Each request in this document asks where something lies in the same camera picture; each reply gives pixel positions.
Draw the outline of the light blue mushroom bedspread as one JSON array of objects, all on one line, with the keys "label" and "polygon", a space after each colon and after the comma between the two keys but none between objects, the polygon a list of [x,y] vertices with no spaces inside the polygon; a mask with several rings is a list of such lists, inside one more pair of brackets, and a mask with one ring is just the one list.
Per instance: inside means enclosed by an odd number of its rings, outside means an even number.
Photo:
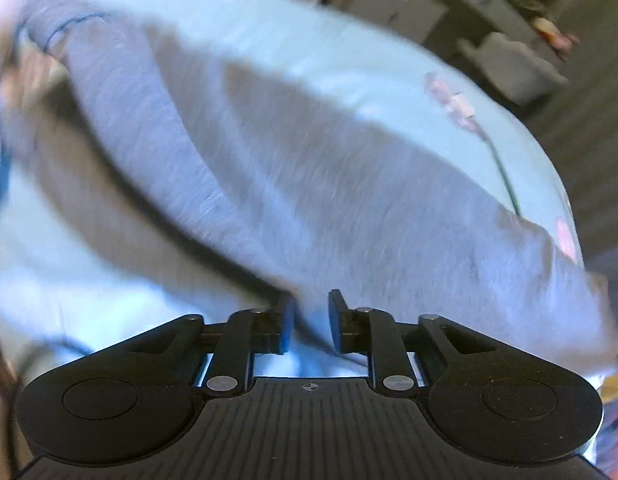
[{"label": "light blue mushroom bedspread", "polygon": [[[64,66],[36,50],[24,26],[33,1],[0,0],[0,337],[6,356],[18,362],[28,344],[53,338],[100,350],[189,313],[225,321],[94,252],[6,148],[3,113],[30,104],[67,76]],[[431,151],[544,229],[586,270],[548,156],[518,119],[430,53],[303,0],[85,1],[165,28],[184,44],[292,84]],[[235,311],[263,308],[284,292],[266,281],[249,280],[247,288],[251,298]],[[289,352],[258,359],[257,370],[352,376],[362,363],[336,356],[333,347],[309,347],[295,324]]]}]

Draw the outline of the white upholstered chair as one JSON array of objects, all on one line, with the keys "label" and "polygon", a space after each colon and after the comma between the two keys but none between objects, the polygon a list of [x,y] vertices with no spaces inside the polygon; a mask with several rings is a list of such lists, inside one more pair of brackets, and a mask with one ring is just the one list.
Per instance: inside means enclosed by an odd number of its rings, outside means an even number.
[{"label": "white upholstered chair", "polygon": [[485,36],[478,47],[464,38],[456,46],[514,104],[530,104],[568,84],[568,79],[552,63],[500,32]]}]

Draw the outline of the grey sweatpants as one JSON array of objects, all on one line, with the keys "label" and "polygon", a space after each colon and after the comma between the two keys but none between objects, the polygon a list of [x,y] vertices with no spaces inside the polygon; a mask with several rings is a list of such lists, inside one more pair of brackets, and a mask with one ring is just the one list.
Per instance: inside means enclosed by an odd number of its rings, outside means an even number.
[{"label": "grey sweatpants", "polygon": [[3,113],[3,142],[122,270],[219,321],[266,281],[313,348],[338,288],[583,375],[612,362],[604,281],[431,151],[85,0],[34,0],[24,26],[67,76]]}]

